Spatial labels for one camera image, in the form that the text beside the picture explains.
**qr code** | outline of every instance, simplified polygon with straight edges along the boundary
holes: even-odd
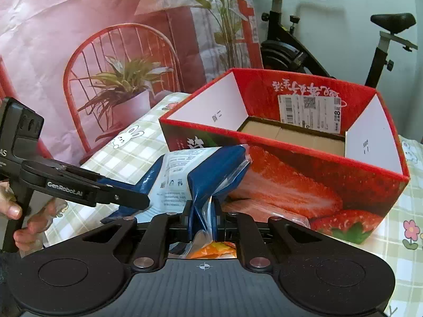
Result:
[[[305,109],[316,109],[316,98],[304,96],[304,108]]]

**green checkered tablecloth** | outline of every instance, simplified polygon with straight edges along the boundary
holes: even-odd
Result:
[[[185,97],[187,94],[183,93],[167,96],[126,129],[134,138],[122,145],[110,142],[83,168],[135,184],[156,159],[168,151],[158,118],[171,107],[169,104]],[[371,236],[363,244],[353,245],[383,258],[395,273],[396,288],[386,314],[423,317],[423,234],[420,233],[420,230],[423,232],[423,146],[416,141],[401,140],[411,181]],[[47,244],[56,244],[100,226],[100,220],[117,207],[115,204],[98,204],[94,208],[69,202],[63,217],[55,218],[46,231]]]

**human hand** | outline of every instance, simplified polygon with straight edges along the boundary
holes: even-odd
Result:
[[[14,200],[14,195],[8,188],[8,183],[1,182],[0,213],[9,219],[18,220],[22,216],[22,208]],[[13,239],[16,246],[22,251],[32,250],[39,234],[50,226],[52,218],[56,217],[56,214],[56,205],[54,199],[52,199],[40,212],[28,220],[27,227],[15,231]]]

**box flap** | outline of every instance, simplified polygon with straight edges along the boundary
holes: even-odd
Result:
[[[345,157],[402,174],[391,128],[375,94],[346,132]]]
[[[233,73],[222,77],[168,119],[236,131],[248,118]]]

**red cardboard box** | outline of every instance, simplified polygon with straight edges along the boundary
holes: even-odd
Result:
[[[231,196],[306,216],[361,243],[407,185],[398,134],[373,88],[331,78],[231,69],[160,118],[169,150],[249,144]]]

